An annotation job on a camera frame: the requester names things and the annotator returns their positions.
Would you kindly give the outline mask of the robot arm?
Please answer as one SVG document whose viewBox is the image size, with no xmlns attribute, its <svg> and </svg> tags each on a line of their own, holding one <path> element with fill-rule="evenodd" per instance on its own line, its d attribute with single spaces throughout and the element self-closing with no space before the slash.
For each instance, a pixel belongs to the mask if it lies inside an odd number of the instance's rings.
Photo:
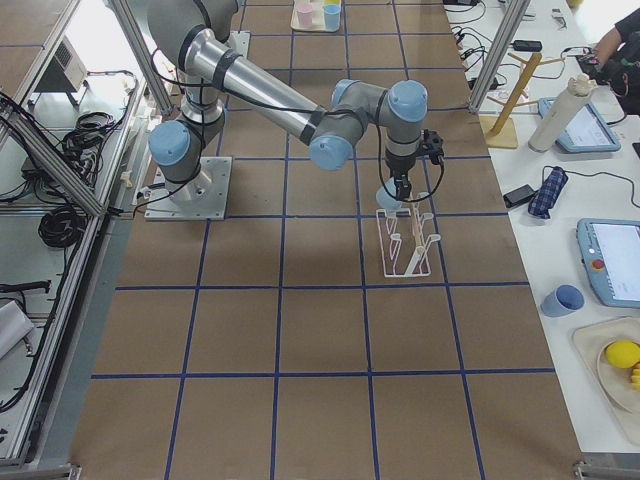
<svg viewBox="0 0 640 480">
<path fill-rule="evenodd" d="M 255 108 L 307 145 L 311 160 L 327 171 L 350 159 L 369 125 L 386 130 L 385 163 L 379 203 L 409 202 L 410 170 L 422 146 L 422 122 L 428 94 L 419 82 L 405 80 L 390 88 L 343 79 L 332 93 L 331 107 L 314 103 L 228 44 L 237 1 L 152 1 L 149 32 L 162 54 L 195 86 L 211 87 Z"/>
</svg>

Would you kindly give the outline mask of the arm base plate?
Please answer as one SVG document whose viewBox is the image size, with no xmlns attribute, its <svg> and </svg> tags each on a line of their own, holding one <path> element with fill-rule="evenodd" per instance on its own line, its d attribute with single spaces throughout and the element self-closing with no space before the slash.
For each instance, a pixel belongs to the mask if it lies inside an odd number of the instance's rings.
<svg viewBox="0 0 640 480">
<path fill-rule="evenodd" d="M 179 191 L 169 182 L 150 193 L 144 217 L 148 221 L 223 220 L 226 214 L 232 157 L 202 157 L 199 174 Z"/>
</svg>

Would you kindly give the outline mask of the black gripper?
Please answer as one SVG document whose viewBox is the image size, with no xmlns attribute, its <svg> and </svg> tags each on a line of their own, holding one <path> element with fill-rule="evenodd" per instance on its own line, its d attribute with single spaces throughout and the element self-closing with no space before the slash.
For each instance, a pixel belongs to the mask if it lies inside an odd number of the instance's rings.
<svg viewBox="0 0 640 480">
<path fill-rule="evenodd" d="M 385 163 L 393 177 L 395 198 L 398 201 L 408 201 L 412 191 L 409 172 L 415 166 L 416 155 L 398 155 L 392 152 L 386 152 Z"/>
</svg>

